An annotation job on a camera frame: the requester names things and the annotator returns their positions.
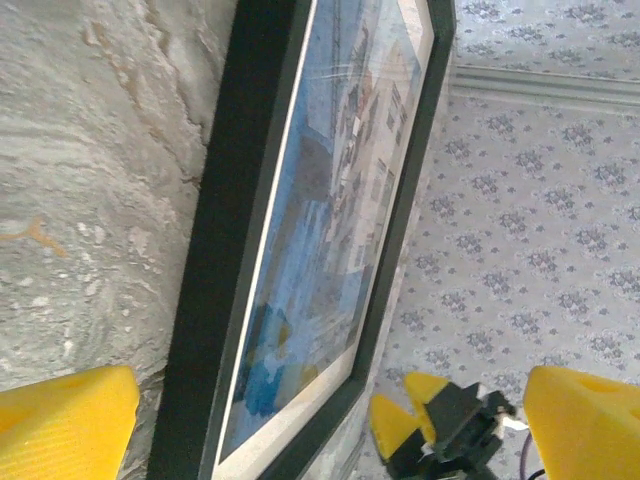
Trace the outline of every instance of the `yellow foam block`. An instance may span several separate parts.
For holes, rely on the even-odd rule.
[[[384,395],[375,395],[371,399],[369,419],[378,451],[385,460],[389,460],[411,434],[420,428],[416,418]]]
[[[119,366],[0,393],[0,479],[114,480],[138,400]]]
[[[412,372],[404,377],[404,387],[411,399],[411,405],[420,422],[422,436],[429,445],[436,443],[436,430],[427,414],[425,405],[447,386],[449,380],[444,377]]]
[[[536,367],[524,409],[550,480],[640,478],[640,388]]]

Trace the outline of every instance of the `black picture frame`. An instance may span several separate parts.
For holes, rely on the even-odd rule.
[[[367,382],[455,32],[453,0],[427,2],[435,33],[349,378],[261,474],[300,478]],[[148,464],[148,480],[210,480],[311,0],[240,0],[201,180]]]

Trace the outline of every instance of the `wallpaper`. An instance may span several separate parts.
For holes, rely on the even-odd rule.
[[[637,383],[640,116],[462,97],[449,115],[377,391],[408,407],[420,370],[521,405],[535,365]],[[525,436],[494,457],[500,479]],[[386,478],[370,438],[352,478]]]
[[[636,0],[460,0],[457,63],[640,80]]]

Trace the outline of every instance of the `wire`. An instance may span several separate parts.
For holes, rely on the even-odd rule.
[[[538,470],[536,473],[534,473],[533,475],[531,475],[529,477],[529,480],[535,480],[538,477],[541,477],[542,475],[545,474],[544,468],[542,470]]]
[[[529,455],[529,447],[532,441],[533,437],[531,436],[531,432],[529,432],[522,446],[522,453],[520,454],[520,480],[527,480],[527,455]]]

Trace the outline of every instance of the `crack in wall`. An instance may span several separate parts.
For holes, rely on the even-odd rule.
[[[163,134],[162,130],[160,130],[156,125],[153,124],[153,121],[144,113],[144,108],[140,104],[138,88],[139,88],[139,72],[135,68],[130,68],[124,64],[124,62],[120,62],[118,54],[114,53],[112,50],[112,45],[109,39],[107,38],[107,34],[100,22],[91,21],[89,26],[85,28],[82,32],[82,41],[88,46],[99,46],[101,48],[101,53],[113,68],[116,78],[120,86],[127,92],[129,99],[131,100],[134,110],[136,111],[138,118],[140,121],[147,127],[149,135],[156,140],[172,157],[178,160],[177,153],[171,148],[169,139]],[[176,162],[178,168],[180,168],[183,175],[188,175],[179,162]]]
[[[198,177],[190,177],[190,178],[183,178],[181,179],[183,184],[187,184],[190,183],[191,185],[193,185],[197,190],[200,189],[200,181],[202,180],[201,176]]]
[[[198,129],[198,132],[200,133],[199,135],[200,144],[203,147],[206,147],[207,144],[202,138],[202,131],[204,130],[205,126],[202,124],[202,122],[196,122],[193,120],[193,115],[191,114],[189,109],[189,102],[187,101],[187,94],[184,90],[184,86],[182,85],[183,82],[181,80],[180,70],[171,61],[171,56],[169,55],[169,44],[173,39],[171,36],[171,33],[163,26],[162,18],[161,18],[160,12],[158,11],[158,7],[156,5],[155,0],[143,0],[143,1],[147,8],[147,13],[144,16],[144,19],[152,28],[154,28],[159,32],[159,35],[156,38],[158,48],[160,49],[162,54],[165,56],[167,63],[171,66],[171,68],[173,68],[176,74],[176,79],[177,79],[176,94],[178,95],[178,97],[180,98],[180,100],[184,105],[184,109],[187,114],[187,121],[191,123],[191,125],[194,128]]]

